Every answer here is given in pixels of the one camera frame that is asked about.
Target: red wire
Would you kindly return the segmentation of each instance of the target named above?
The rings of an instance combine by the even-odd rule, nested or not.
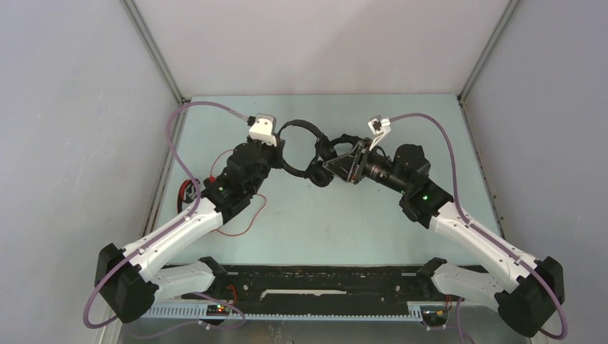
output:
[[[243,235],[243,234],[247,233],[247,232],[248,232],[248,231],[251,229],[251,226],[253,225],[253,222],[255,221],[255,218],[257,217],[257,215],[259,215],[259,214],[260,214],[260,212],[262,211],[262,209],[264,209],[264,207],[266,206],[266,201],[267,201],[267,199],[266,199],[266,197],[265,197],[264,195],[260,195],[260,194],[256,193],[256,194],[255,194],[255,196],[260,196],[260,197],[262,197],[262,198],[264,199],[264,204],[262,204],[262,206],[261,206],[261,207],[260,207],[260,209],[257,211],[257,213],[255,213],[255,215],[253,216],[253,219],[251,219],[251,222],[249,223],[249,226],[247,227],[247,229],[245,229],[243,232],[238,233],[238,234],[228,234],[228,233],[224,233],[223,231],[220,231],[219,229],[216,229],[215,231],[216,231],[216,232],[218,232],[218,233],[220,233],[220,234],[222,234],[222,235],[225,235],[226,237],[239,237],[239,236],[241,236],[241,235]]]
[[[215,158],[215,161],[213,162],[213,165],[211,165],[211,171],[209,172],[209,176],[210,176],[210,177],[212,177],[212,178],[213,178],[213,167],[215,167],[215,164],[217,163],[217,161],[218,161],[218,160],[219,160],[219,159],[220,159],[220,158],[221,158],[221,157],[222,157],[224,154],[226,154],[226,153],[228,153],[228,152],[232,152],[232,151],[234,151],[234,149],[229,149],[229,150],[226,150],[226,151],[222,152],[222,154],[218,155],[218,156],[217,156],[217,158]]]
[[[232,301],[232,305],[236,305],[237,304],[237,289],[234,288],[234,285],[228,285],[226,287],[226,289],[231,289],[232,290],[232,294],[234,295],[234,301]]]

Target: cable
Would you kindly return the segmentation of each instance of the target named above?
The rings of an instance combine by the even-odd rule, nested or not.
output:
[[[251,229],[251,226],[253,226],[253,222],[255,221],[255,218],[257,217],[257,215],[259,215],[260,212],[262,211],[262,209],[264,209],[264,207],[266,206],[266,201],[267,201],[267,199],[266,199],[265,196],[260,195],[258,193],[256,193],[254,196],[260,196],[260,197],[262,197],[264,199],[264,204],[262,204],[262,206],[260,207],[260,209],[258,209],[257,213],[255,213],[255,215],[253,216],[253,219],[249,223],[249,226],[247,227],[247,229],[245,229],[244,231],[242,231],[241,233],[238,233],[238,234],[224,233],[223,231],[221,231],[219,229],[216,229],[215,231],[218,232],[218,233],[220,233],[220,234],[222,234],[222,235],[225,235],[226,237],[240,237],[243,234],[247,233]]]
[[[398,121],[398,120],[401,120],[404,118],[413,118],[413,117],[424,118],[426,120],[431,121],[441,131],[441,134],[443,135],[443,138],[445,139],[445,142],[447,144],[447,149],[450,152],[450,160],[452,163],[452,184],[454,187],[454,200],[455,200],[456,209],[458,210],[458,214],[460,215],[460,218],[466,224],[468,224],[470,228],[473,228],[479,235],[486,238],[488,241],[492,242],[499,249],[503,250],[509,257],[513,258],[516,262],[520,262],[519,264],[524,269],[528,270],[528,272],[530,272],[530,274],[532,276],[534,276],[534,278],[536,278],[538,283],[541,284],[541,286],[545,289],[545,291],[551,298],[551,301],[553,301],[553,304],[555,305],[555,308],[557,310],[557,314],[559,315],[559,320],[561,322],[561,333],[559,335],[554,335],[553,333],[549,333],[549,332],[543,330],[542,328],[541,328],[541,333],[546,335],[549,338],[553,338],[556,340],[564,339],[568,335],[568,321],[566,320],[566,314],[564,313],[564,309],[561,306],[561,304],[559,303],[559,300],[557,300],[557,296],[555,295],[555,293],[551,289],[551,287],[549,287],[547,282],[545,282],[545,280],[536,271],[534,271],[534,269],[532,269],[532,267],[530,265],[528,265],[523,260],[520,261],[520,257],[517,254],[512,252],[509,248],[505,247],[498,240],[494,239],[491,235],[489,235],[488,233],[483,231],[481,228],[476,226],[474,223],[470,222],[470,220],[465,216],[465,212],[462,210],[462,207],[460,205],[460,197],[458,196],[458,183],[457,183],[457,176],[456,176],[456,159],[454,157],[454,148],[452,147],[450,138],[448,138],[447,133],[445,132],[445,129],[441,126],[441,124],[439,122],[437,122],[437,120],[435,120],[433,117],[431,117],[429,115],[425,115],[424,113],[407,113],[405,115],[399,115],[399,116],[390,118],[389,121],[395,122],[395,121]]]
[[[213,177],[213,167],[215,167],[215,164],[217,163],[217,161],[226,153],[228,152],[232,152],[234,151],[234,149],[229,149],[229,150],[225,150],[223,151],[220,155],[217,156],[217,158],[215,158],[215,161],[213,162],[213,165],[211,165],[211,171],[209,172],[209,181],[211,181],[212,183],[215,181],[215,177]]]
[[[167,120],[167,125],[165,127],[165,136],[167,138],[168,144],[169,144],[169,150],[171,151],[171,153],[173,154],[173,157],[175,158],[175,161],[181,166],[181,168],[184,170],[184,172],[186,172],[186,175],[190,178],[190,181],[194,184],[194,188],[196,189],[196,198],[194,200],[194,206],[190,209],[190,211],[188,211],[188,213],[184,216],[184,218],[178,220],[175,224],[170,225],[168,228],[166,228],[165,230],[163,230],[159,235],[153,237],[152,239],[148,240],[146,243],[142,244],[140,249],[146,249],[148,247],[150,247],[152,244],[154,244],[155,242],[157,242],[158,240],[162,239],[163,237],[165,237],[165,235],[167,235],[170,231],[173,231],[177,226],[181,225],[182,223],[184,223],[185,218],[186,217],[190,217],[198,208],[199,203],[201,202],[201,186],[196,182],[196,179],[194,178],[194,176],[192,175],[192,172],[190,172],[190,170],[188,169],[188,167],[186,167],[186,164],[179,158],[179,155],[177,154],[177,150],[175,149],[175,145],[173,144],[173,138],[171,137],[171,126],[173,125],[173,122],[175,121],[175,119],[177,118],[177,116],[184,111],[185,109],[191,108],[193,106],[197,106],[197,105],[208,105],[208,106],[214,106],[216,108],[220,108],[223,110],[226,110],[228,113],[233,114],[234,116],[236,116],[237,118],[247,122],[247,116],[237,112],[236,110],[231,109],[230,107],[227,107],[226,105],[222,105],[216,102],[190,102],[188,104],[184,104],[180,107],[178,107],[177,109],[175,109],[175,111],[173,111],[173,113],[171,114],[171,116],[169,116],[169,119]],[[91,296],[89,296],[89,299],[87,300],[87,304],[85,305],[85,309],[82,312],[82,322],[85,324],[85,326],[87,328],[90,329],[98,329],[98,328],[102,328],[104,326],[106,326],[107,324],[110,324],[111,322],[113,322],[114,320],[118,319],[118,316],[115,315],[113,317],[111,317],[110,319],[101,322],[99,324],[93,324],[90,322],[89,320],[89,312],[91,311],[91,306],[93,304],[93,301],[95,300],[95,297],[99,294],[99,291],[101,290],[101,288],[103,288],[103,286],[108,282],[108,280],[121,268],[123,267],[125,264],[127,264],[127,262],[129,262],[132,258],[134,258],[137,254],[139,253],[139,249],[133,250],[133,252],[131,254],[129,254],[127,257],[125,257],[125,259],[121,260],[118,264],[116,264],[97,284],[97,286],[95,286],[95,289],[93,289]]]
[[[208,299],[209,301],[215,302],[215,303],[217,303],[219,305],[223,305],[225,307],[228,307],[229,309],[235,311],[236,313],[238,313],[241,316],[241,322],[238,323],[238,324],[236,324],[236,325],[218,326],[218,325],[212,325],[212,324],[203,322],[202,320],[185,321],[183,323],[180,322],[179,324],[177,324],[177,325],[175,325],[173,327],[167,328],[166,330],[162,330],[159,333],[154,333],[153,335],[138,335],[136,333],[131,332],[127,326],[124,327],[125,331],[127,332],[127,334],[129,334],[129,336],[131,336],[131,337],[133,337],[135,339],[152,339],[152,338],[161,337],[162,335],[165,335],[165,334],[167,334],[167,333],[169,333],[169,332],[171,332],[173,330],[177,330],[178,328],[182,328],[183,326],[188,326],[188,325],[203,325],[204,324],[204,326],[207,329],[209,329],[209,328],[217,328],[217,329],[220,329],[220,330],[232,330],[232,329],[235,329],[235,328],[239,328],[239,327],[243,326],[243,324],[245,324],[245,321],[247,320],[245,318],[245,314],[243,312],[241,312],[241,310],[239,310],[238,308],[236,308],[234,306],[234,304],[231,305],[229,303],[222,302],[220,300],[214,299],[213,297],[205,295],[205,294],[203,294],[201,292],[193,292],[192,294],[195,294],[197,296],[200,296],[200,297],[203,297],[205,299]]]

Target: metal frame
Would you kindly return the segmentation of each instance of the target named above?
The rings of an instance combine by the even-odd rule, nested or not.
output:
[[[498,20],[494,31],[492,31],[488,42],[485,44],[485,47],[483,47],[483,50],[479,55],[477,63],[475,63],[475,66],[469,74],[465,85],[462,86],[462,91],[460,91],[460,94],[458,95],[458,99],[460,100],[461,104],[463,104],[464,101],[467,99],[469,93],[471,92],[471,89],[473,88],[473,85],[475,84],[475,81],[477,81],[477,78],[483,71],[485,64],[488,62],[488,58],[494,51],[494,48],[496,48],[498,40],[503,35],[503,32],[506,30],[509,23],[513,19],[513,15],[515,14],[521,2],[522,0],[510,0],[507,7],[505,8],[505,11],[503,12],[503,15],[500,16],[500,19]]]
[[[513,20],[513,17],[515,16],[517,9],[519,8],[519,5],[521,5],[522,2],[523,2],[523,0],[510,0],[509,1],[509,3],[507,4],[507,7],[505,8],[505,11],[503,12],[502,16],[500,16],[500,19],[498,20],[496,27],[492,31],[492,34],[490,35],[488,42],[483,47],[483,51],[481,52],[479,59],[475,63],[475,66],[471,70],[471,73],[469,74],[467,81],[465,82],[464,86],[462,87],[462,91],[460,92],[460,95],[458,95],[458,102],[460,104],[460,111],[462,113],[462,119],[465,121],[465,126],[467,127],[467,132],[469,134],[471,146],[473,147],[473,151],[475,152],[475,157],[477,158],[479,171],[483,178],[483,184],[485,186],[485,190],[488,193],[488,198],[489,198],[490,204],[492,205],[492,212],[494,213],[494,218],[496,220],[496,224],[498,225],[498,230],[500,231],[500,235],[503,238],[505,237],[505,231],[504,231],[503,223],[502,223],[503,217],[500,215],[500,212],[496,205],[496,203],[497,203],[496,195],[492,192],[492,187],[490,186],[490,182],[488,181],[488,177],[487,177],[487,175],[485,173],[485,169],[483,167],[484,166],[483,159],[479,153],[478,145],[475,141],[474,130],[472,129],[471,123],[467,117],[465,102],[466,102],[466,99],[469,96],[473,86],[475,86],[477,79],[481,75],[484,67],[488,63],[488,60],[490,59],[490,56],[494,52],[494,49],[498,45],[500,38],[503,36],[508,25]]]
[[[152,33],[150,33],[150,29],[148,29],[148,25],[146,25],[146,21],[143,20],[143,17],[141,15],[141,12],[139,11],[139,8],[137,7],[135,0],[120,0],[120,2],[123,4],[125,11],[133,22],[133,26],[135,26],[135,29],[139,34],[143,45],[150,53],[152,61],[154,61],[154,64],[163,75],[163,78],[165,79],[167,86],[171,90],[171,93],[175,97],[175,100],[178,104],[183,104],[185,101],[184,96],[181,94],[181,91],[177,86],[177,82],[173,78],[173,75],[169,70],[167,62],[161,54],[161,50],[158,48],[158,45],[156,45],[156,42],[152,37]]]

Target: black end cap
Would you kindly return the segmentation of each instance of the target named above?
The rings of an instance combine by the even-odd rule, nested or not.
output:
[[[554,291],[560,304],[564,303],[564,270],[553,258],[547,257],[534,269]],[[494,295],[498,314],[514,331],[532,338],[556,311],[555,305],[540,283],[528,275],[512,292]]]
[[[125,256],[114,244],[101,249],[95,273],[95,286],[123,259]],[[105,283],[100,294],[120,321],[131,323],[150,309],[157,289],[157,285],[144,282],[138,270],[127,262]]]
[[[226,276],[228,275],[228,271],[216,262],[215,259],[211,257],[203,257],[199,259],[200,262],[205,263],[213,272],[215,279],[213,283],[209,286],[209,289],[206,290],[205,294],[211,297],[219,297],[223,291],[226,290],[228,286]]]
[[[440,266],[446,264],[447,260],[443,258],[433,258],[429,260],[426,264],[422,265],[420,270],[416,272],[416,277],[418,282],[420,283],[420,290],[425,297],[430,297],[430,295],[437,294],[439,290],[433,284],[431,277],[435,275],[435,270],[439,269]]]

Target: table surface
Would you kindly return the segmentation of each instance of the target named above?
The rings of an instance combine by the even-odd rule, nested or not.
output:
[[[454,95],[285,95],[195,97],[227,105],[245,115],[265,113],[277,118],[278,128],[288,120],[303,119],[317,125],[330,139],[342,133],[369,137],[367,121],[375,115],[394,117],[426,113],[436,118],[454,146],[463,206],[490,230],[498,233],[488,194],[458,101]],[[209,175],[215,158],[245,141],[248,127],[223,110],[192,107],[186,118],[178,152],[193,174]],[[430,176],[450,193],[450,157],[438,129],[429,121],[412,118],[393,123],[381,143],[394,154],[404,143],[422,145],[431,162]],[[287,128],[285,160],[304,169],[314,155],[315,138],[300,128]],[[228,154],[216,165],[219,173]],[[171,170],[168,191],[156,226],[176,215],[176,194],[186,174],[177,164]],[[370,180],[358,185],[335,179],[318,188],[310,181],[273,170],[260,193],[267,205],[248,233],[237,237],[209,233],[193,242],[173,260],[190,263],[211,256],[221,264],[424,264],[442,257],[455,264],[477,264],[466,252],[443,237],[410,222],[399,207],[400,195]],[[252,204],[222,228],[239,233],[247,228],[262,204]]]

